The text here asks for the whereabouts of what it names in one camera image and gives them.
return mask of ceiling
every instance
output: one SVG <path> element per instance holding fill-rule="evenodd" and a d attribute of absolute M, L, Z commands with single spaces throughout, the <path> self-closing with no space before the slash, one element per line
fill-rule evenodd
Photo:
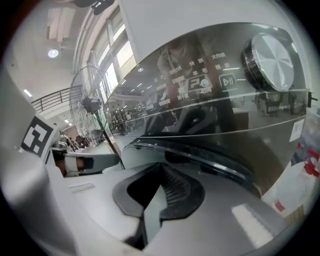
<path fill-rule="evenodd" d="M 70 86 L 74 48 L 89 9 L 43 0 L 17 30 L 4 64 L 17 87 L 27 89 L 33 100 Z M 48 57 L 51 49 L 59 50 L 56 58 Z"/>

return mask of railing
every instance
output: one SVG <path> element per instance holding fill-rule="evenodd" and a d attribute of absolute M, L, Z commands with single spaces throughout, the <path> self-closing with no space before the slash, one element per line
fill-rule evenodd
<path fill-rule="evenodd" d="M 59 104 L 68 102 L 70 99 L 74 100 L 82 96 L 82 85 L 62 89 L 43 96 L 32 102 L 33 107 L 38 113 L 51 109 Z"/>

